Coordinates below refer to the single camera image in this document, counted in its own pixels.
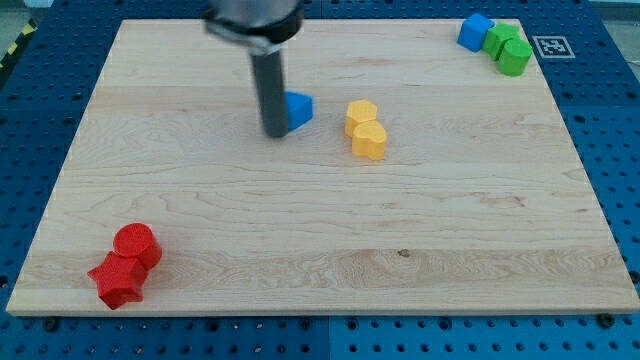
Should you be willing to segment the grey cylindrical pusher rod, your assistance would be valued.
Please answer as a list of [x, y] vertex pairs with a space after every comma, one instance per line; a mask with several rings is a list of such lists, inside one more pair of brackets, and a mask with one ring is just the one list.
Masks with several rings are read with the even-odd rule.
[[280, 50], [252, 50], [250, 59], [263, 131], [272, 138], [284, 137], [289, 132], [289, 116]]

